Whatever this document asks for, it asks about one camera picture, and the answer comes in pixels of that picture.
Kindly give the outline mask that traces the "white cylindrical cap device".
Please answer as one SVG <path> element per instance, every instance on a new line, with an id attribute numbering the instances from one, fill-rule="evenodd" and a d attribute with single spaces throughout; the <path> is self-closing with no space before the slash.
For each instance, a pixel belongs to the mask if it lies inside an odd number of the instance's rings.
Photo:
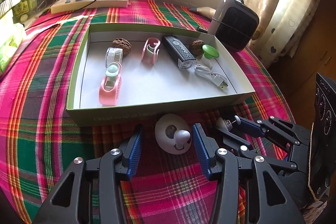
<path id="1" fill-rule="evenodd" d="M 105 67 L 107 68 L 113 62 L 122 64 L 122 58 L 123 49 L 109 47 L 105 54 Z"/>

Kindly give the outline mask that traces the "small white round suction hook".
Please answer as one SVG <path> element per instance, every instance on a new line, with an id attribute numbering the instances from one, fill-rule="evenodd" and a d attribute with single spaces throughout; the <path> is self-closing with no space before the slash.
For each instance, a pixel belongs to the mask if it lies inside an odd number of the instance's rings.
<path id="1" fill-rule="evenodd" d="M 222 132 L 230 132 L 233 128 L 233 125 L 240 125 L 241 119 L 239 116 L 235 115 L 234 120 L 230 121 L 229 119 L 218 118 L 216 122 L 216 128 Z"/>

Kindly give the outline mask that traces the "large pink silicone holder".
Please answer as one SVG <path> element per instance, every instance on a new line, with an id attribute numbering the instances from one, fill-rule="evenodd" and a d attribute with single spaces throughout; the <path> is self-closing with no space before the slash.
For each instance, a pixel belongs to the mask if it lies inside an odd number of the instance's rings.
<path id="1" fill-rule="evenodd" d="M 122 65 L 120 63 L 112 62 L 108 65 L 99 88 L 100 104 L 104 106 L 117 105 L 122 82 L 121 72 Z"/>

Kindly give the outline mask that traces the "black bike light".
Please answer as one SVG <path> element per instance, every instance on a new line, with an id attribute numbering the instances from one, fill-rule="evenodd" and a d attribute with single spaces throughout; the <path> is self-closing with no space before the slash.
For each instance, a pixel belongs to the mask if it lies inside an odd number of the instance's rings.
<path id="1" fill-rule="evenodd" d="M 196 59 L 186 46 L 176 36 L 166 35 L 162 38 L 162 43 L 170 55 L 171 59 L 181 70 L 192 68 Z"/>

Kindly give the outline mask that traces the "green white cardboard box tray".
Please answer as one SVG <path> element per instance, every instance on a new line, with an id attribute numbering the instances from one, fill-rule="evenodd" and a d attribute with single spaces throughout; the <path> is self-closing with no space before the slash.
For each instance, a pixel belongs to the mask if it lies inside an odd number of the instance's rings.
<path id="1" fill-rule="evenodd" d="M 219 52 L 211 61 L 214 72 L 226 78 L 221 89 L 197 75 L 193 68 L 182 70 L 164 46 L 159 46 L 155 64 L 142 55 L 148 38 L 174 35 L 184 45 L 202 40 Z M 105 76 L 105 56 L 112 41 L 126 39 L 131 51 L 121 63 L 121 86 L 115 106 L 99 101 Z M 66 111 L 79 126 L 100 126 L 140 120 L 162 113 L 197 112 L 244 102 L 255 90 L 233 56 L 214 36 L 201 32 L 146 24 L 91 24 L 79 44 L 72 69 Z"/>

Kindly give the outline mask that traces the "green tissue pack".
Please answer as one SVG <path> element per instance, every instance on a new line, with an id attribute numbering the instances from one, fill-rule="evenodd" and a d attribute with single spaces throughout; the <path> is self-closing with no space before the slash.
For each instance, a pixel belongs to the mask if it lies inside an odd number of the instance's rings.
<path id="1" fill-rule="evenodd" d="M 16 23 L 4 29 L 1 32 L 1 48 L 0 48 L 0 67 L 1 75 L 6 70 L 10 60 L 16 53 L 21 42 L 26 38 L 25 28 L 22 24 Z"/>

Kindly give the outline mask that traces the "brown walnut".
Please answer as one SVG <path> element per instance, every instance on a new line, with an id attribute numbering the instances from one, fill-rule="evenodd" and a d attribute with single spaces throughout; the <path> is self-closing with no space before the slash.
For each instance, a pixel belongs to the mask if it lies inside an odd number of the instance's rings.
<path id="1" fill-rule="evenodd" d="M 202 40 L 195 40 L 189 45 L 189 51 L 194 55 L 194 56 L 200 56 L 203 54 L 203 45 L 204 41 Z"/>
<path id="2" fill-rule="evenodd" d="M 112 47 L 122 49 L 124 56 L 127 56 L 131 52 L 131 43 L 124 38 L 114 39 L 114 41 L 112 41 Z"/>

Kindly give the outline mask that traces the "beige power strip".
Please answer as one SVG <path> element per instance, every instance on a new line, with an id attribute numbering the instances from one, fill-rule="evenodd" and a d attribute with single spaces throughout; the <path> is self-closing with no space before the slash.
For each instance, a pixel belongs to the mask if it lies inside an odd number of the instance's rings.
<path id="1" fill-rule="evenodd" d="M 95 8 L 127 8 L 129 0 L 58 0 L 51 6 L 51 14 Z"/>

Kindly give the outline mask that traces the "small pink clip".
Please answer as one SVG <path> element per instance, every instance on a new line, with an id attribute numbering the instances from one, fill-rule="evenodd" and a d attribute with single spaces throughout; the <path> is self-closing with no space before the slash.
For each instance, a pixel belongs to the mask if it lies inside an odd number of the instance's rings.
<path id="1" fill-rule="evenodd" d="M 161 41 L 157 38 L 148 38 L 142 50 L 141 61 L 154 65 L 157 62 Z"/>

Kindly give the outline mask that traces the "white black desk heater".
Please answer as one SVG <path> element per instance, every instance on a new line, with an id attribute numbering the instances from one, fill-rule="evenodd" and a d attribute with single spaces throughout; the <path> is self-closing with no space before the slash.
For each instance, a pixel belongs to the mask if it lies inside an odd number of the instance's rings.
<path id="1" fill-rule="evenodd" d="M 243 0 L 222 0 L 211 18 L 207 33 L 227 49 L 242 51 L 259 25 L 258 15 Z"/>

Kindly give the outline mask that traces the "beige wrapped tool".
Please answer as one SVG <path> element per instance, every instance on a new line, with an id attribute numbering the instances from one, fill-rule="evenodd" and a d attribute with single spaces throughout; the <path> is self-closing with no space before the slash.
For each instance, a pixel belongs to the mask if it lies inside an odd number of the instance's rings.
<path id="1" fill-rule="evenodd" d="M 202 15 L 209 19 L 212 19 L 216 12 L 215 9 L 210 8 L 210 7 L 194 7 L 194 8 L 189 8 L 189 11 Z"/>

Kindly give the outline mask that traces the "green white striped box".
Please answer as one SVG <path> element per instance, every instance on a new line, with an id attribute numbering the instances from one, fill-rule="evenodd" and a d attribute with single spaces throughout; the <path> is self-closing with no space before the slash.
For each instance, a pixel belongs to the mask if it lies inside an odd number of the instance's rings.
<path id="1" fill-rule="evenodd" d="M 0 5 L 0 18 L 5 16 L 9 10 L 17 5 L 21 0 L 4 0 Z"/>

